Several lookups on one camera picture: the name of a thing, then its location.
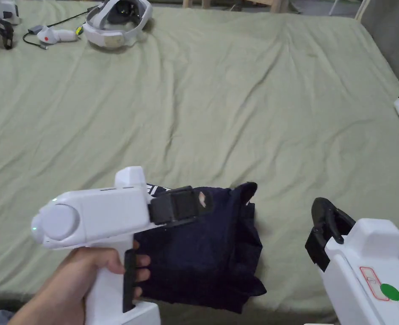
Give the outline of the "person's left hand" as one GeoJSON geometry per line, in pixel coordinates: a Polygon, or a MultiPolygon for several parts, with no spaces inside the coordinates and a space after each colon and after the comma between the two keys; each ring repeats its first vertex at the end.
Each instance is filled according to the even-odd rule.
{"type": "Polygon", "coordinates": [[[112,248],[77,248],[58,266],[9,325],[83,325],[85,299],[99,269],[123,275],[119,253],[112,248]]]}

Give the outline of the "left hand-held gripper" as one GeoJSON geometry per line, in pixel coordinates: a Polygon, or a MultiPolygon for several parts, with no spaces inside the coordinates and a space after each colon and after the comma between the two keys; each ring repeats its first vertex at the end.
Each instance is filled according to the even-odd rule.
{"type": "Polygon", "coordinates": [[[35,241],[53,250],[80,247],[115,249],[124,275],[97,272],[86,299],[88,325],[159,325],[158,305],[134,302],[136,256],[133,236],[162,226],[194,221],[213,210],[212,194],[187,186],[149,194],[143,168],[117,172],[113,187],[63,193],[41,207],[31,222],[35,241]]]}

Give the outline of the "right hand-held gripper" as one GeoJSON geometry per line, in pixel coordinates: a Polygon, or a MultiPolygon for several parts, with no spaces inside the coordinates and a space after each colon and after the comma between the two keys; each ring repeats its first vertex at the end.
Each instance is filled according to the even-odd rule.
{"type": "Polygon", "coordinates": [[[399,229],[390,220],[360,219],[326,198],[311,207],[305,248],[318,267],[342,325],[399,325],[399,229]]]}

